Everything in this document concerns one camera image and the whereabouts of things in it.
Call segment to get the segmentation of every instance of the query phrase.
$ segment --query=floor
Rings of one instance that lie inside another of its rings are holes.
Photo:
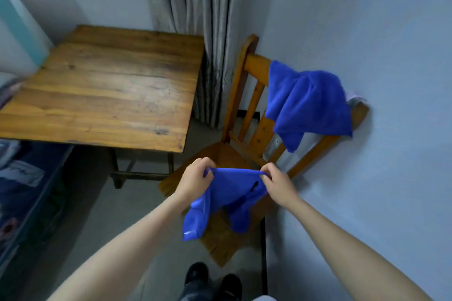
[[[220,137],[220,131],[192,120],[184,154],[174,156],[175,167]],[[133,171],[165,173],[168,169],[166,154],[118,150],[117,155],[122,170],[130,165],[133,156],[137,157]],[[94,252],[164,200],[157,189],[157,181],[128,180],[121,190],[115,190],[109,178],[108,153],[103,148],[77,147],[71,159],[67,175],[73,194],[65,218],[25,283],[20,301],[46,300]],[[243,300],[252,300],[261,294],[259,232],[253,234],[250,243],[223,269],[213,262],[200,242],[183,242],[181,238],[182,218],[170,230],[167,244],[128,300],[177,300],[186,270],[196,261],[208,265],[214,281],[227,273],[238,275],[244,287]]]

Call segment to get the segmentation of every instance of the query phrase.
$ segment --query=foot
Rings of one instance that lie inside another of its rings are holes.
[[[223,277],[220,286],[220,292],[225,292],[229,295],[235,296],[237,299],[242,299],[242,282],[237,275],[229,274]]]
[[[198,280],[204,281],[205,283],[209,280],[209,269],[203,262],[197,262],[189,267],[185,275],[185,285]]]

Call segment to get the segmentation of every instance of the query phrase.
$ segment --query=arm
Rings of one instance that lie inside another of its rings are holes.
[[[353,299],[431,300],[394,265],[301,200],[289,177],[273,163],[261,170],[271,176],[262,175],[268,194],[302,224]]]
[[[200,197],[213,179],[207,157],[189,165],[177,190],[157,208],[116,236],[79,267],[48,301],[125,300],[154,257],[162,234],[180,213]]]

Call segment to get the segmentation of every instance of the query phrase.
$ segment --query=light blue wall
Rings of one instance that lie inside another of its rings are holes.
[[[336,73],[372,112],[303,176],[300,195],[433,299],[452,295],[452,0],[272,0],[258,53]],[[268,221],[279,300],[347,300],[285,211]]]

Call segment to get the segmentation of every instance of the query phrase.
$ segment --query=blue microfiber cloth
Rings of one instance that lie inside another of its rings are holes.
[[[210,214],[226,207],[234,232],[245,233],[250,225],[250,207],[267,194],[258,170],[209,168],[213,180],[204,195],[191,204],[184,218],[184,241],[200,238],[206,229]]]
[[[268,77],[265,116],[288,152],[297,150],[305,132],[352,136],[352,117],[337,76],[327,71],[301,73],[273,61]]]

